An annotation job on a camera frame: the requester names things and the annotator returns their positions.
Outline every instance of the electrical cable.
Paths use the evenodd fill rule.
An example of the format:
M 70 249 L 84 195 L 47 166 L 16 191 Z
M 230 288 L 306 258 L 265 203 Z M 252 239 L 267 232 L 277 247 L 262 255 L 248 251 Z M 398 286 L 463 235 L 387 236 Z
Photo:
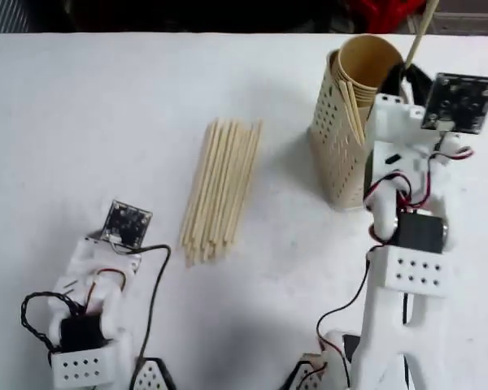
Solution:
M 430 169 L 430 162 L 436 158 L 437 156 L 441 156 L 444 158 L 447 158 L 449 160 L 464 160 L 466 158 L 472 157 L 473 156 L 473 149 L 470 148 L 469 146 L 463 146 L 462 148 L 457 149 L 457 151 L 454 154 L 444 154 L 442 152 L 434 151 L 430 154 L 427 164 L 428 164 L 428 170 L 426 173 L 426 181 L 425 181 L 425 195 L 420 201 L 417 201 L 415 203 L 408 203 L 406 204 L 407 207 L 415 208 L 415 209 L 420 209 L 425 205 L 425 203 L 429 200 L 430 198 L 430 193 L 431 193 L 431 179 L 432 179 L 432 172 Z
M 405 325 L 408 322 L 407 311 L 408 311 L 408 292 L 403 294 L 403 325 Z M 405 370 L 405 383 L 407 384 L 407 388 L 409 388 L 408 362 L 407 362 L 407 358 L 404 356 L 403 356 L 403 366 Z
M 49 337 L 40 331 L 37 331 L 27 320 L 27 307 L 29 301 L 36 297 L 54 297 L 62 301 L 65 305 L 67 305 L 68 310 L 72 317 L 76 317 L 79 315 L 83 315 L 85 313 L 85 307 L 80 305 L 79 303 L 73 301 L 71 298 L 64 294 L 60 294 L 59 292 L 52 292 L 52 291 L 42 291 L 42 292 L 33 292 L 27 295 L 22 302 L 21 310 L 20 310 L 20 322 L 22 326 L 27 329 L 30 333 L 32 333 L 39 341 L 41 341 L 49 350 L 49 364 L 50 364 L 50 354 L 58 352 L 58 347 L 52 344 L 49 340 Z
M 368 250 L 367 254 L 365 255 L 365 272 L 364 272 L 364 277 L 361 280 L 361 283 L 358 287 L 358 291 L 356 294 L 352 297 L 350 301 L 348 301 L 345 305 L 338 307 L 337 309 L 333 309 L 331 311 L 328 311 L 327 313 L 324 313 L 320 316 L 318 319 L 318 322 L 316 323 L 316 334 L 318 335 L 318 339 L 321 340 L 323 343 L 327 344 L 331 348 L 335 349 L 341 356 L 342 358 L 342 363 L 343 363 L 343 368 L 345 369 L 345 374 L 347 377 L 347 387 L 351 386 L 351 377 L 349 376 L 349 370 L 347 369 L 347 362 L 345 358 L 345 354 L 340 350 L 339 347 L 337 347 L 334 343 L 330 342 L 329 340 L 325 339 L 325 337 L 322 336 L 320 332 L 320 325 L 322 324 L 322 321 L 331 314 L 335 314 L 338 311 L 345 310 L 349 306 L 351 306 L 359 297 L 361 294 L 361 291 L 364 289 L 365 282 L 367 281 L 367 275 L 368 275 L 368 269 L 370 267 L 370 261 L 368 260 L 368 255 L 375 249 L 381 248 L 384 245 L 374 245 L 371 249 Z
M 116 274 L 123 276 L 123 282 L 121 283 L 121 292 L 123 292 L 124 286 L 127 284 L 127 275 L 123 271 L 116 270 L 115 268 L 102 268 L 101 270 L 96 272 L 96 275 L 101 275 L 103 272 L 114 272 Z M 92 297 L 92 292 L 94 291 L 95 288 L 96 288 L 96 282 L 92 282 L 89 293 L 87 294 L 87 298 L 85 299 L 85 312 L 87 312 L 87 309 L 89 308 L 90 298 Z
M 139 248 L 139 249 L 129 249 L 129 250 L 123 251 L 123 250 L 119 250 L 119 248 L 118 248 L 121 245 L 118 245 L 112 241 L 109 241 L 109 242 L 111 244 L 112 250 L 114 252 L 116 252 L 117 254 L 122 254 L 122 255 L 125 255 L 125 254 L 143 254 L 143 253 L 149 252 L 151 250 L 163 249 L 164 246 L 167 246 L 167 245 L 151 245 L 151 246 L 145 246 L 145 247 Z
M 155 280 L 154 289 L 152 291 L 152 296 L 150 299 L 150 306 L 148 309 L 148 319 L 147 319 L 147 323 L 146 323 L 145 337 L 143 339 L 143 342 L 141 345 L 141 350 L 139 351 L 139 355 L 137 356 L 136 366 L 134 367 L 132 378 L 130 379 L 129 389 L 133 390 L 133 387 L 134 387 L 134 384 L 135 384 L 136 378 L 137 378 L 137 373 L 138 373 L 139 369 L 141 368 L 141 363 L 143 362 L 143 358 L 145 355 L 146 344 L 148 343 L 148 339 L 150 338 L 150 330 L 152 328 L 152 318 L 154 317 L 154 306 L 155 306 L 155 298 L 157 296 L 157 289 L 159 287 L 161 279 L 163 278 L 163 273 L 164 273 L 164 270 L 166 269 L 166 267 L 168 265 L 168 261 L 170 260 L 170 256 L 172 255 L 172 249 L 168 245 L 161 244 L 161 245 L 147 246 L 145 248 L 140 248 L 140 249 L 132 249 L 132 250 L 124 252 L 124 251 L 118 250 L 116 245 L 113 242 L 111 242 L 111 247 L 112 247 L 112 250 L 114 250 L 114 252 L 116 252 L 117 254 L 123 254 L 123 255 L 143 254 L 145 252 L 148 252 L 150 250 L 155 250 L 155 249 L 165 249 L 167 251 L 166 258 L 164 259 L 163 265 L 161 266 L 161 269 L 159 271 L 157 279 Z
M 303 383 L 306 381 L 307 378 L 309 378 L 311 375 L 318 374 L 319 372 L 322 372 L 327 368 L 327 362 L 324 363 L 324 365 L 320 368 L 317 368 L 316 370 L 310 371 L 307 374 L 305 374 L 300 382 L 298 383 L 298 386 L 296 387 L 296 390 L 300 390 L 302 388 Z
M 391 173 L 388 173 L 387 175 L 383 176 L 381 179 L 377 180 L 376 182 L 374 182 L 367 190 L 367 192 L 365 193 L 364 195 L 364 203 L 368 200 L 368 198 L 374 193 L 374 191 L 377 189 L 378 185 L 380 185 L 380 183 L 384 180 L 393 180 L 393 179 L 396 179 L 396 178 L 401 178 L 405 181 L 405 184 L 407 185 L 407 191 L 404 192 L 402 190 L 397 190 L 398 191 L 398 194 L 400 195 L 400 197 L 406 201 L 406 202 L 410 202 L 411 199 L 412 199 L 412 185 L 410 183 L 410 180 L 408 179 L 408 177 L 406 177 L 400 170 L 395 170 L 395 171 L 392 171 Z

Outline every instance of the robotic arm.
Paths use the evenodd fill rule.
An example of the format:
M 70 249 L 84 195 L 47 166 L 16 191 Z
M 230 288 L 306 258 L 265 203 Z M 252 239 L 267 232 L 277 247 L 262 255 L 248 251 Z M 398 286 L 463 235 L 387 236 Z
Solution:
M 141 351 L 134 346 L 133 333 L 121 316 L 141 265 L 141 254 L 153 249 L 168 251 L 153 297 L 168 264 L 167 245 L 141 247 L 150 218 L 148 211 L 113 201 L 103 229 L 78 240 L 54 289 L 26 297 L 22 324 L 49 348 L 54 388 L 175 389 L 163 361 L 144 358 L 146 341 Z M 49 298 L 47 336 L 28 324 L 26 311 L 33 297 Z

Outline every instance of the paper cup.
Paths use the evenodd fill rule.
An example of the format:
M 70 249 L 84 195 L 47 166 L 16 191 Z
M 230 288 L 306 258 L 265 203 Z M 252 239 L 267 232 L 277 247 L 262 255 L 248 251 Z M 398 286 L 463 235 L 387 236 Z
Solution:
M 335 63 L 338 77 L 352 82 L 355 93 L 374 97 L 389 70 L 402 61 L 401 54 L 388 41 L 363 34 L 343 44 Z

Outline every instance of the bracket with holes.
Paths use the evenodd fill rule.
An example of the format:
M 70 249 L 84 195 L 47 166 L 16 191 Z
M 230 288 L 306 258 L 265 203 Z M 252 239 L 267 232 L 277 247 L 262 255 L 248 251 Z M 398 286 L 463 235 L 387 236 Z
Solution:
M 289 390 L 298 390 L 298 387 L 299 390 L 319 389 L 321 385 L 321 381 L 320 381 L 320 376 L 318 374 L 310 375 L 308 378 L 306 378 L 303 381 L 303 383 L 300 383 L 303 377 L 313 370 L 315 369 L 310 363 L 302 362 L 302 364 L 298 366 L 298 370 L 296 371 L 293 377 L 293 381 L 289 386 Z
M 390 245 L 380 250 L 386 250 L 384 285 L 387 288 L 432 297 L 448 294 L 447 256 Z
M 114 346 L 51 355 L 54 386 L 83 388 L 112 384 L 116 375 Z
M 133 390 L 176 390 L 176 387 L 163 361 L 147 358 L 137 373 Z

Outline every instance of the perforated container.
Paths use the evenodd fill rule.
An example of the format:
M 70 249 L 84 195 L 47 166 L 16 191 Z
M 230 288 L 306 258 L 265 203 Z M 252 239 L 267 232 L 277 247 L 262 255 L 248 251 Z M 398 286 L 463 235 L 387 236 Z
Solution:
M 331 206 L 351 209 L 362 206 L 369 148 L 368 142 L 361 145 L 356 139 L 340 89 L 331 76 L 334 54 L 327 58 L 309 138 L 320 182 Z M 363 126 L 369 110 L 369 107 L 359 109 Z

